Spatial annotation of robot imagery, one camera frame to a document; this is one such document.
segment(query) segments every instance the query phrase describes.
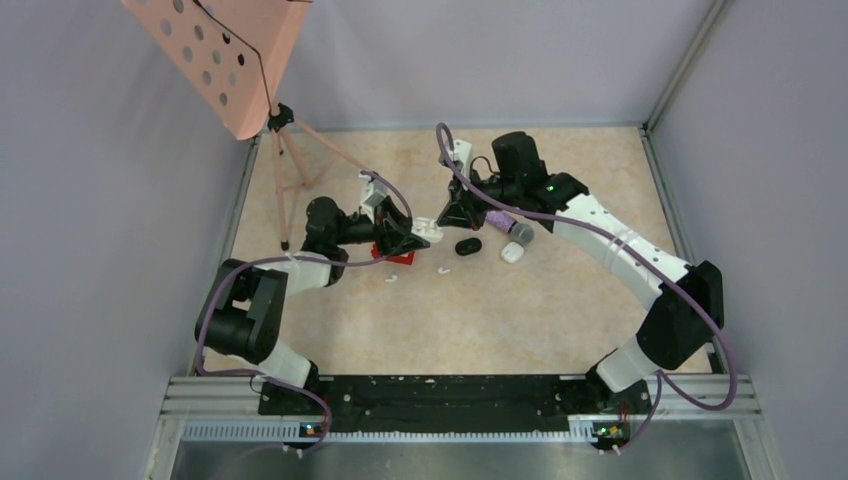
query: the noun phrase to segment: red object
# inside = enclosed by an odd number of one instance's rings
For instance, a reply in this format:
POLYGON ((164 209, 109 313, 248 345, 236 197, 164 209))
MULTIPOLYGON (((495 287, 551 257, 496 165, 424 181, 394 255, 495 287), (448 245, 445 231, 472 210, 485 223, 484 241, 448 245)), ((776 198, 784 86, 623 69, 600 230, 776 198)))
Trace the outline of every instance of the red object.
MULTIPOLYGON (((377 251, 377 244, 371 246, 371 257, 372 258, 380 258, 380 252, 377 251)), ((389 257, 386 260, 393 263, 400 263, 401 265, 412 265, 412 261, 415 259, 415 252, 409 252, 406 255, 400 257, 389 257)))

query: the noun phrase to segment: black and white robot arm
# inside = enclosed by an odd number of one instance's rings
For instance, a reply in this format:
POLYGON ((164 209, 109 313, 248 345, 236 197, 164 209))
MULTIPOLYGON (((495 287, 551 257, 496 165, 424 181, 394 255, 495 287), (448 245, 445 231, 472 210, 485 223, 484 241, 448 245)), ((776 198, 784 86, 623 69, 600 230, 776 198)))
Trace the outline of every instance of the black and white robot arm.
MULTIPOLYGON (((486 195, 528 212, 545 213, 587 223, 612 233, 620 242, 562 222, 540 221, 554 235, 573 242, 618 277, 648 311, 634 337, 599 361, 587 374, 600 390, 621 392, 663 368, 678 368, 712 333, 686 302, 624 250, 628 245, 680 286, 723 327, 721 273, 709 262, 693 266, 656 247, 618 220, 589 189, 566 173, 550 175, 536 144, 524 132, 512 132, 492 142, 499 172, 482 179, 470 168, 471 146, 456 140, 450 152, 461 173, 486 195)), ((454 177, 450 200, 437 224, 478 229, 493 209, 454 177)))
MULTIPOLYGON (((434 221, 408 218, 386 188, 373 180, 363 188, 359 211, 346 215, 333 199, 319 197, 309 203, 306 214, 301 251, 287 260, 242 271, 215 305, 205 338, 205 346, 216 352, 297 387, 303 387, 317 368, 279 338, 285 299, 339 281, 345 267, 338 263, 348 261, 342 245, 374 243, 379 255, 395 256, 428 248, 442 238, 434 221), (330 265, 328 260, 337 264, 330 265)), ((202 312, 224 277, 244 263, 230 259, 221 265, 202 312)), ((201 314, 195 338, 203 319, 201 314)))

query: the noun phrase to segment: pink board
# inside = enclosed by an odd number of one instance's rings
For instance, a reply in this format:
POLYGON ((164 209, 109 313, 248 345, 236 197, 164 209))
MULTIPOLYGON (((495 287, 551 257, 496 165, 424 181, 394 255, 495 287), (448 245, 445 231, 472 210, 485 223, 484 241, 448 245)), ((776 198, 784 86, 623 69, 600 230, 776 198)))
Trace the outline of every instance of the pink board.
MULTIPOLYGON (((262 129, 268 98, 259 58, 193 0, 122 0, 194 89, 243 140, 262 129)), ((201 0, 206 9, 262 55, 271 100, 300 33, 309 2, 201 0)))

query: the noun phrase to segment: black oval object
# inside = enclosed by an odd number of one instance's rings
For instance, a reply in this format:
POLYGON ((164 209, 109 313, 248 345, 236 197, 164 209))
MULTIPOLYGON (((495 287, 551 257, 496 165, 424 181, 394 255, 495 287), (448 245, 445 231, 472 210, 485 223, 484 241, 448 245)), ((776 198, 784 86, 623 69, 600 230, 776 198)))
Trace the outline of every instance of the black oval object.
POLYGON ((454 250, 457 255, 464 257, 479 252, 481 248, 483 248, 483 242, 479 238, 471 237, 456 242, 454 250))

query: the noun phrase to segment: black clamp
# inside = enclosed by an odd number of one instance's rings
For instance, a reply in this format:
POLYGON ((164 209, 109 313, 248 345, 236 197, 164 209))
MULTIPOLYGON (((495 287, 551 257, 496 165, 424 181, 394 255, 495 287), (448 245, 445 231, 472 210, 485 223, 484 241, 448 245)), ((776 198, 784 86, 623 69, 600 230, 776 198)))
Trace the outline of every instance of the black clamp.
POLYGON ((278 103, 277 108, 280 109, 280 113, 268 118, 268 129, 272 132, 279 132, 281 128, 294 122, 294 111, 291 108, 282 103, 278 103))

